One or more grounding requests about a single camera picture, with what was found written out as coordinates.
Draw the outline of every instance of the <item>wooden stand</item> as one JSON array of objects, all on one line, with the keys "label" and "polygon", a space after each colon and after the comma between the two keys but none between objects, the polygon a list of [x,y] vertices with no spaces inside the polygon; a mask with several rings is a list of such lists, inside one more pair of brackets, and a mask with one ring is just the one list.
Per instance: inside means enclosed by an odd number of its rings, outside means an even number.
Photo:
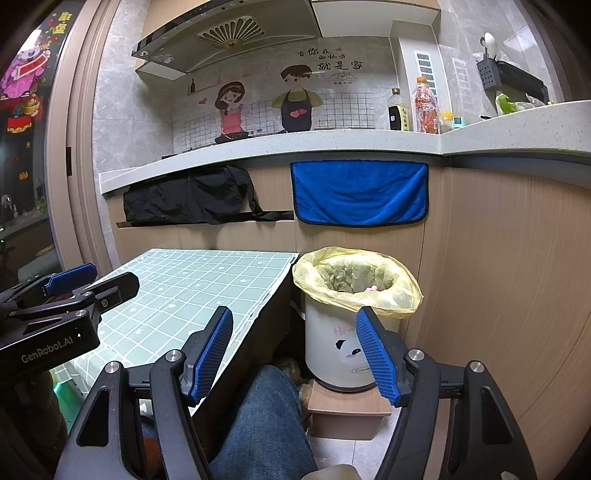
[{"label": "wooden stand", "polygon": [[377,388],[360,393],[338,393],[314,382],[310,405],[314,437],[371,440],[382,418],[392,413],[388,400]]}]

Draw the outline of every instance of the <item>yellow garbage bag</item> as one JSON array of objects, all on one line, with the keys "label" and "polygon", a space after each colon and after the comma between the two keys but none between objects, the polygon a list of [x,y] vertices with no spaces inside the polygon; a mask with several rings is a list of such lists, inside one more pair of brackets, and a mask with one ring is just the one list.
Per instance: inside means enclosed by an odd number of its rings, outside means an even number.
[{"label": "yellow garbage bag", "polygon": [[[376,252],[325,247],[302,255],[292,272],[294,283],[310,297],[352,312],[369,306],[379,317],[405,319],[423,300],[413,274]],[[374,285],[377,290],[365,291]]]}]

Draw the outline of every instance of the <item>blue towel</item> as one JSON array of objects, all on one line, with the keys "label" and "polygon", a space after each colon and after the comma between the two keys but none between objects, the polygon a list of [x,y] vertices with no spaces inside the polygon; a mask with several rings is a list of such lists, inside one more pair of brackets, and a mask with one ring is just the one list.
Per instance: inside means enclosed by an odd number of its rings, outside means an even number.
[{"label": "blue towel", "polygon": [[384,226],[427,214],[428,167],[381,160],[320,160],[291,164],[294,210],[312,225]]}]

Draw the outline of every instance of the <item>ventilation grille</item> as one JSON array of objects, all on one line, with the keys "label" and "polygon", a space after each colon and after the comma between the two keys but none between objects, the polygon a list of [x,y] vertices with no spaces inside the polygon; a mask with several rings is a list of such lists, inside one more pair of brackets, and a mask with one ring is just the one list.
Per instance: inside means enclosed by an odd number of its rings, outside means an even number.
[{"label": "ventilation grille", "polygon": [[255,17],[244,15],[210,27],[195,36],[214,48],[234,50],[249,41],[267,35],[267,31]]},{"label": "ventilation grille", "polygon": [[414,51],[414,56],[417,61],[417,68],[420,74],[427,79],[427,84],[431,87],[431,93],[437,99],[437,85],[435,82],[435,75],[433,73],[433,64],[431,57],[426,51]]}]

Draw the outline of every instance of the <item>grid pattern tablecloth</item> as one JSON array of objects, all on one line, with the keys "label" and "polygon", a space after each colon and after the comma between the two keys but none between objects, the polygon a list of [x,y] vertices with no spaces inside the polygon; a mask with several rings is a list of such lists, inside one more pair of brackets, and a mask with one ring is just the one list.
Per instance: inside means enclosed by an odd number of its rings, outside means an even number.
[{"label": "grid pattern tablecloth", "polygon": [[180,349],[223,305],[232,311],[234,329],[217,381],[297,256],[149,250],[103,279],[133,272],[139,278],[138,295],[102,316],[100,346],[66,364],[66,369],[86,394],[107,362],[118,360],[126,367],[154,362],[168,350]]}]

